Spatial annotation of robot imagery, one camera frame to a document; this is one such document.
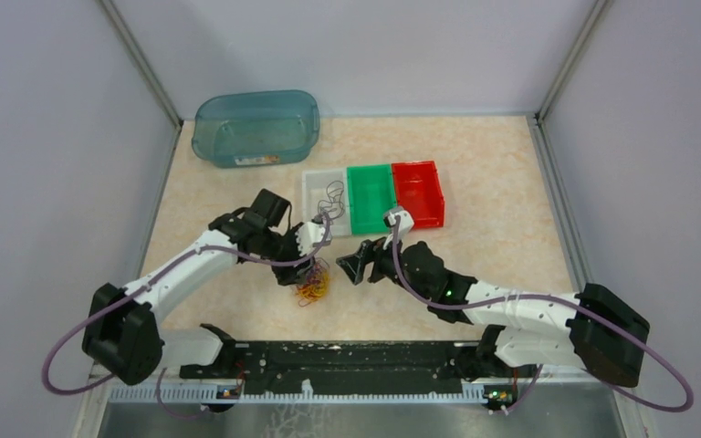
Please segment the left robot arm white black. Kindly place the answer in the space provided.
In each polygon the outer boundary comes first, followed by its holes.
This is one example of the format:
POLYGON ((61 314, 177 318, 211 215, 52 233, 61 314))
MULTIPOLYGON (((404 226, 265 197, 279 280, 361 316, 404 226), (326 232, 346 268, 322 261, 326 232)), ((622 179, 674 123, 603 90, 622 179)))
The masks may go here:
POLYGON ((237 354, 218 329, 163 330, 161 324, 203 284, 244 262, 269 266, 281 286, 304 284, 318 250, 330 243, 330 220, 319 214, 280 233, 276 228, 290 209, 290 201, 263 189, 248 207, 215 218, 150 274, 123 287, 100 287, 84 328, 83 352, 128 385, 182 366, 203 366, 216 378, 230 375, 237 354))

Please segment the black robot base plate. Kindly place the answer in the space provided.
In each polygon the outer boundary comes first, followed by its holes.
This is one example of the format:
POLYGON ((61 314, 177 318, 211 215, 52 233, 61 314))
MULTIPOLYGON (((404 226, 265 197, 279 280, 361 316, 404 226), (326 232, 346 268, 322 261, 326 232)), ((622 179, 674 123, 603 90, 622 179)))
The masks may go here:
POLYGON ((331 396, 457 394, 465 383, 515 374, 474 341, 238 341, 212 364, 179 371, 185 380, 242 383, 245 395, 297 394, 307 381, 331 396))

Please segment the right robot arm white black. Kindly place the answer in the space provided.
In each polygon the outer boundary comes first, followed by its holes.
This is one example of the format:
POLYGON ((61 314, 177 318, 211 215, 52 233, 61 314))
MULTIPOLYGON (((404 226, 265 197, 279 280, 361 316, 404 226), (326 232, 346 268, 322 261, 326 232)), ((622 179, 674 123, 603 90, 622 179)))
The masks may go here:
POLYGON ((355 285, 365 279, 389 279, 399 287, 409 284, 441 320, 485 327, 477 363, 489 376, 545 364, 586 370, 624 388, 639 382, 643 350, 607 325, 640 342, 647 341, 650 325, 603 285, 588 283, 580 292, 558 296, 515 291, 446 268, 424 242, 394 253, 383 238, 363 241, 355 253, 336 263, 355 285))

